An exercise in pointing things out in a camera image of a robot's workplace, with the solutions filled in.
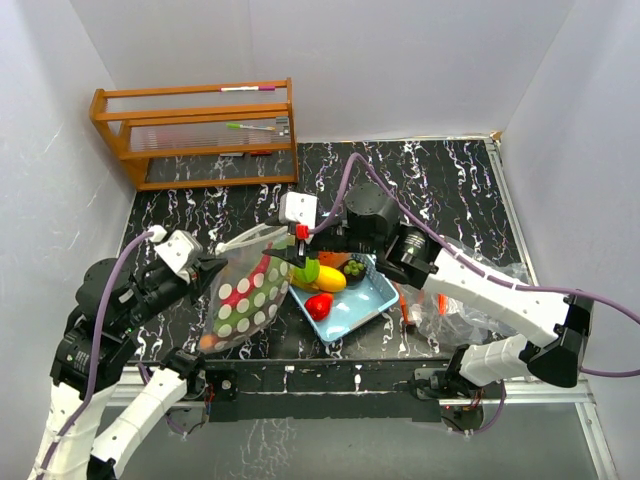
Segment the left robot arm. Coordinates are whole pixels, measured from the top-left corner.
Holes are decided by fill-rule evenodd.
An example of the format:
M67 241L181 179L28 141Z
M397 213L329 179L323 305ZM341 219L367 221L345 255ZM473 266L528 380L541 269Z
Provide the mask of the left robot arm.
M32 479L118 478L168 410L183 397L194 399L205 390L202 358L175 347L125 411L104 432L98 430L136 350L133 331L185 298L197 300L227 262L200 256L187 270L188 281L161 260L144 267L141 276L123 268L106 294L116 264L114 258L94 263L76 292L77 305L51 367L49 413Z

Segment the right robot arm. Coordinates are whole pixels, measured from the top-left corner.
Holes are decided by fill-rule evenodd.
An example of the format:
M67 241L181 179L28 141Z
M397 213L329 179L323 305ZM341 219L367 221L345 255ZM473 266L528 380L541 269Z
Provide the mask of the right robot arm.
M290 246L268 255L296 267L320 252L364 253L387 279L443 294L487 314L515 335L457 347L431 390L460 397L499 380L532 375L548 384L576 385L591 327L593 303L579 294L533 292L529 285L480 264L442 237L402 222L398 204L372 183L351 188L338 212L319 221L317 199L289 192L269 226L284 226Z

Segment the watermelon slice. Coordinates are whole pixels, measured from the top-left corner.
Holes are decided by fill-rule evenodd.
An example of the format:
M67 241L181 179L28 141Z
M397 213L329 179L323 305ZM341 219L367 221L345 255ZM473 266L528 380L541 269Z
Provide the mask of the watermelon slice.
M336 269L338 269L349 258L350 254L344 252L322 251L318 254L318 260L321 265L329 266Z

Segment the yellow mango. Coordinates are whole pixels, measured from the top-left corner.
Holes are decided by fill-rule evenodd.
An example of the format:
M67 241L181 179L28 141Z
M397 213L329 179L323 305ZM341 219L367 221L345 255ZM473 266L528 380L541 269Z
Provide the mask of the yellow mango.
M338 269L321 265L316 279L311 282L311 286L321 292L338 293L347 287L347 280Z

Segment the red chili pepper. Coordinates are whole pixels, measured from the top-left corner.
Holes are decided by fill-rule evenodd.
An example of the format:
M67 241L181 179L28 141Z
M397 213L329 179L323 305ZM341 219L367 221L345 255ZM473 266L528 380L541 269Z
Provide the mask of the red chili pepper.
M247 298L256 288L261 287L264 281L263 273L252 273L241 278L235 286L229 283L219 287L217 296L224 303L234 304Z

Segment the white dotted zip bag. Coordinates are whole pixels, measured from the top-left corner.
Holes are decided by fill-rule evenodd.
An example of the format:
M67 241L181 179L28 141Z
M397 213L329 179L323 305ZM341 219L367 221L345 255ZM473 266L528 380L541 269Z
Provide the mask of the white dotted zip bag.
M215 247L227 265L210 286L207 322L199 340L203 354L235 348L275 319L288 293L292 267L266 255L290 244L286 227L261 223Z

